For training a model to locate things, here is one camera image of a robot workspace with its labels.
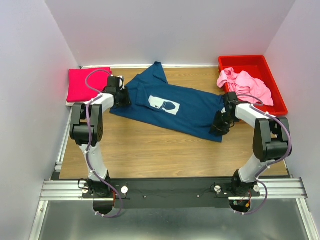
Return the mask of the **navy blue printed t-shirt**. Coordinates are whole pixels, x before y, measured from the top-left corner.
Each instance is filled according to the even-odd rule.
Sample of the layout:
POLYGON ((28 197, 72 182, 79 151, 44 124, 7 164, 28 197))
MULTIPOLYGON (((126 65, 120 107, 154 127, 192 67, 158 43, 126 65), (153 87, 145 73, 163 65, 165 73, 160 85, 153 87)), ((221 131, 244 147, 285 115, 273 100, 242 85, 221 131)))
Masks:
POLYGON ((220 95, 168 83, 160 62, 155 62, 126 84, 131 105, 113 107, 110 113, 213 142, 217 112, 224 108, 220 95))

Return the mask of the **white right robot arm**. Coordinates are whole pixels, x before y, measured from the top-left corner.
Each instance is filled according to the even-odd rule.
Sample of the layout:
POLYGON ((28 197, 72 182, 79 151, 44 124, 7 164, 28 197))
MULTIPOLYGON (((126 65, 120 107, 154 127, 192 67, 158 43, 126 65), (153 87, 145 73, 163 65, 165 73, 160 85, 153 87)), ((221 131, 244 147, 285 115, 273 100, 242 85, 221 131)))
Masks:
POLYGON ((262 173, 292 153, 289 120, 285 116, 276 117, 263 112, 250 103, 232 102, 217 111, 210 132, 222 137, 239 121, 254 129, 253 154, 246 164, 233 174, 229 191, 235 196, 243 196, 252 190, 262 173))

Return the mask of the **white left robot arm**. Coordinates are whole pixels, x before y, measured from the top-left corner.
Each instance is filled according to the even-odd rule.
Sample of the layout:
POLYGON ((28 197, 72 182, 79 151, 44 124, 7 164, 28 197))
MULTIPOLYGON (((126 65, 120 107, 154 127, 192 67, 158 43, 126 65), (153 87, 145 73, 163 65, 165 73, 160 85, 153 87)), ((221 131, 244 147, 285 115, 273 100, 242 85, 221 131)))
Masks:
POLYGON ((106 87, 91 100, 72 106, 69 135, 82 151, 88 169, 88 180, 82 188, 84 194, 106 198, 114 192, 100 145, 104 133, 103 113, 130 105, 128 89, 106 87))

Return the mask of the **folded magenta t-shirt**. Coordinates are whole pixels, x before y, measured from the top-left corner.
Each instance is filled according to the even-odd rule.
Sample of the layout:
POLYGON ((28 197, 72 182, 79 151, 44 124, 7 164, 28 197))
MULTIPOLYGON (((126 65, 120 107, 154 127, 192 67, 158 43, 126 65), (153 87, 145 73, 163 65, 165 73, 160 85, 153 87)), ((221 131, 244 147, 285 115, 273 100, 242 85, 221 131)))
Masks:
POLYGON ((87 83, 90 87, 102 92, 107 85, 108 77, 112 74, 112 70, 109 67, 68 70, 69 86, 66 101, 86 102, 98 95, 98 92, 86 85, 87 76, 96 70, 98 72, 91 75, 87 83))

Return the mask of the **light pink t-shirt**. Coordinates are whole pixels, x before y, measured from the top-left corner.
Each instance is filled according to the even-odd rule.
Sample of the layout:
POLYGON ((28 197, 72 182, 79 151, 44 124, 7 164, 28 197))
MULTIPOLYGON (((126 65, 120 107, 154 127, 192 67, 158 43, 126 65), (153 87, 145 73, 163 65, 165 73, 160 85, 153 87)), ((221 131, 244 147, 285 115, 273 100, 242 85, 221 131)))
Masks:
POLYGON ((219 88, 228 87, 229 91, 235 92, 242 101, 274 106, 271 90, 262 80, 252 77, 246 71, 236 73, 232 67, 221 70, 217 86, 219 88))

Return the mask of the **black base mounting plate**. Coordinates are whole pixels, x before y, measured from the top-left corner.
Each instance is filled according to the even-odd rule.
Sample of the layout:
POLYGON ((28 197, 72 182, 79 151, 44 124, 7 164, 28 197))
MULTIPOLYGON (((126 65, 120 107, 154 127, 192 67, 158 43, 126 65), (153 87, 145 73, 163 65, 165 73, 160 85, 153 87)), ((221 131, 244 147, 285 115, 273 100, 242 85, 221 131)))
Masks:
POLYGON ((236 208, 248 212, 253 197, 260 196, 256 182, 241 183, 236 177, 113 178, 111 186, 85 180, 79 188, 93 209, 236 208))

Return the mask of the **red plastic bin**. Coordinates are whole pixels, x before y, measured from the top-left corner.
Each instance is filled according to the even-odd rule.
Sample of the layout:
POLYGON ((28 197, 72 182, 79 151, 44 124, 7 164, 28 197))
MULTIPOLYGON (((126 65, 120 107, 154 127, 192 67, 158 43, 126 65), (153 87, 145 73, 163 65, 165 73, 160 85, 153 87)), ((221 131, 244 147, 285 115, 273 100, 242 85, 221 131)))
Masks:
POLYGON ((260 79, 265 83, 271 91, 274 106, 261 106, 262 111, 269 112, 274 116, 286 116, 288 114, 287 106, 263 55, 219 56, 218 63, 219 71, 227 68, 233 68, 236 73, 245 71, 251 77, 260 79))

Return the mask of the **aluminium extrusion rail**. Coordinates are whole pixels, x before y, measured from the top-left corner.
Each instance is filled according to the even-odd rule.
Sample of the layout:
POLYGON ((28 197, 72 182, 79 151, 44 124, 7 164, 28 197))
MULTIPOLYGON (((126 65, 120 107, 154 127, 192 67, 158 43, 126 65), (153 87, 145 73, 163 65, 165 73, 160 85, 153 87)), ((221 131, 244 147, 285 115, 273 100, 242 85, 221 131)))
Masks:
MULTIPOLYGON (((108 197, 85 194, 82 190, 87 185, 85 180, 49 180, 42 186, 42 201, 78 201, 108 200, 108 197)), ((148 197, 180 197, 190 194, 195 198, 203 198, 206 194, 229 200, 241 199, 306 199, 308 197, 303 181, 298 178, 261 179, 253 189, 242 196, 235 196, 230 191, 227 178, 159 178, 159 179, 115 179, 113 187, 116 196, 132 199, 134 195, 146 199, 148 197)))

